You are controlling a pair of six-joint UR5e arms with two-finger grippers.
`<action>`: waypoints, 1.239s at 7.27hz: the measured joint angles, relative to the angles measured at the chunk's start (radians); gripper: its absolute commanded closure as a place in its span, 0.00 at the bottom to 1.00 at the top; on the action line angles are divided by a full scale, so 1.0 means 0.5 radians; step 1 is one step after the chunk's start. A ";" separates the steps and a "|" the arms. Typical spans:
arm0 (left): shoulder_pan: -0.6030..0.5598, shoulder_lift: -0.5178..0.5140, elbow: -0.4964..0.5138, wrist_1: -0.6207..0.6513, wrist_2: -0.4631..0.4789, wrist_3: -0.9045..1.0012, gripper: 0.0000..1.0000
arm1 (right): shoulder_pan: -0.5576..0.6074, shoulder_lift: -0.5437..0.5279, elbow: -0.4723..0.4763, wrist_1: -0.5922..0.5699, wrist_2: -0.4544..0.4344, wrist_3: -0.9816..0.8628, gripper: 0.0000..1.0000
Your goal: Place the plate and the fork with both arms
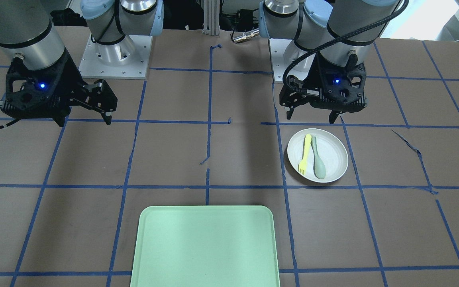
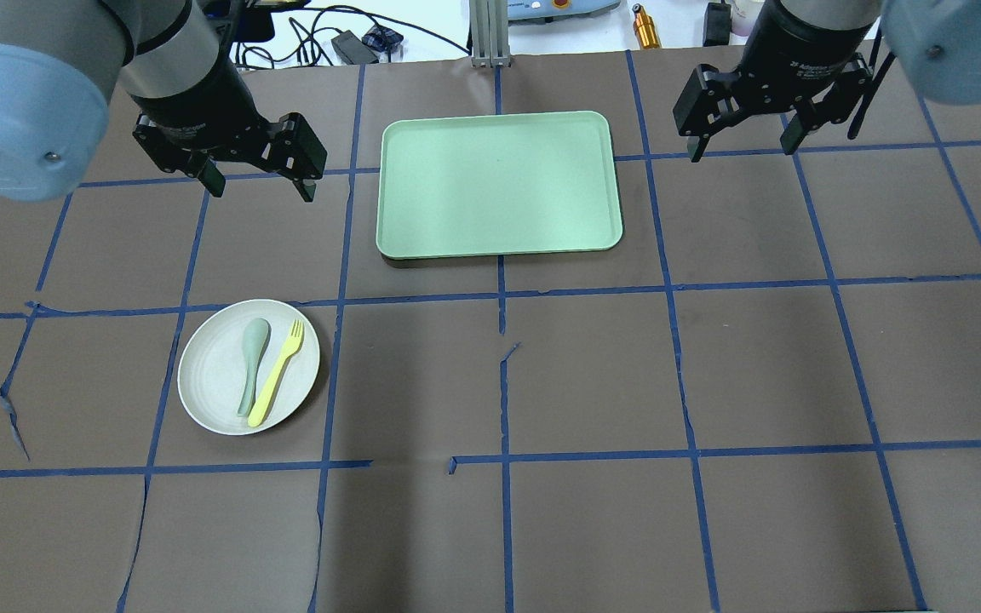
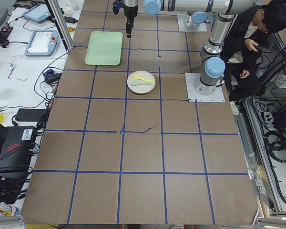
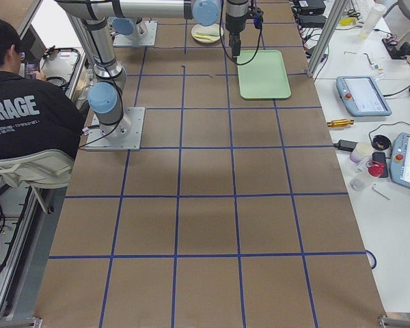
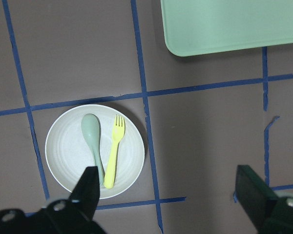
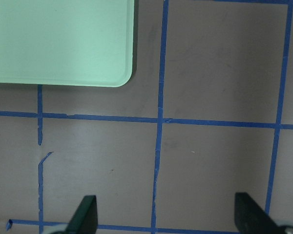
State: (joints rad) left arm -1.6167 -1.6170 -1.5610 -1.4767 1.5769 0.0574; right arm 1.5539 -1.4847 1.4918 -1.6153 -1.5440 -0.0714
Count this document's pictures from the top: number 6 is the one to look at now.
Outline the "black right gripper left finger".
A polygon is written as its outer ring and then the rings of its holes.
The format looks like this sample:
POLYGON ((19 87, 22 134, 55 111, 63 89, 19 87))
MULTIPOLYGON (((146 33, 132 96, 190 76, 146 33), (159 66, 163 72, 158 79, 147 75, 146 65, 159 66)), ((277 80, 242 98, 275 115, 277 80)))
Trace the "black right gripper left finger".
POLYGON ((95 234, 98 228, 97 199, 95 195, 83 197, 66 227, 67 234, 95 234))

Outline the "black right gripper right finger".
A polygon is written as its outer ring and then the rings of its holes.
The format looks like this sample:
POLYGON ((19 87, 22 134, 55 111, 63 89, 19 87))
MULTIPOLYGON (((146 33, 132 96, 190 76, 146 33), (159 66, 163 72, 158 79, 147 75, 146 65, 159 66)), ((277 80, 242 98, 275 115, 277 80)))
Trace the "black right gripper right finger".
POLYGON ((234 223, 241 234, 280 234, 277 224, 248 193, 236 193, 234 223))

